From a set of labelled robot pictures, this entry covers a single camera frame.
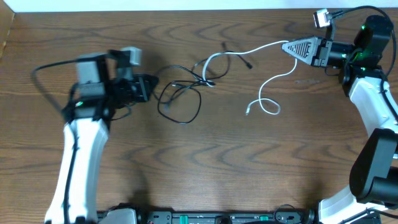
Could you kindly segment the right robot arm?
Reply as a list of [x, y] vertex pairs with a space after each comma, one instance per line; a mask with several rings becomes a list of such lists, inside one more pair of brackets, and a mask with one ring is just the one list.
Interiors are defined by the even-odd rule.
[[334, 40], [335, 19], [343, 11], [314, 13], [317, 28], [326, 28], [325, 37], [308, 37], [287, 42], [281, 49], [313, 67], [338, 69], [345, 95], [355, 105], [368, 140], [350, 174], [349, 184], [330, 198], [319, 202], [311, 212], [311, 223], [380, 223], [387, 210], [397, 209], [397, 103], [387, 74], [379, 61], [390, 41], [394, 26], [387, 15], [371, 15], [354, 42]]

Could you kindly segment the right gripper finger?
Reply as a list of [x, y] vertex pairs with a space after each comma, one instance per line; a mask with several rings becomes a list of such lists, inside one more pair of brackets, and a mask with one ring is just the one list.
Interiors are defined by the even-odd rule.
[[282, 46], [282, 50], [307, 65], [311, 65], [316, 48], [310, 46]]
[[297, 40], [293, 40], [287, 43], [282, 44], [282, 50], [288, 50], [288, 49], [297, 49], [300, 46], [308, 46], [312, 47], [314, 46], [319, 40], [322, 40], [321, 37], [316, 37], [316, 36], [311, 36], [311, 37], [305, 37]]

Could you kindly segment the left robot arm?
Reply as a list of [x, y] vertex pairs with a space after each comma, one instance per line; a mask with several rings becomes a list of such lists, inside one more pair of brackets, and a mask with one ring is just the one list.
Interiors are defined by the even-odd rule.
[[136, 47], [82, 55], [72, 62], [78, 82], [61, 114], [64, 150], [57, 187], [45, 223], [97, 223], [96, 193], [103, 149], [119, 109], [146, 103], [159, 82], [135, 74], [142, 51]]

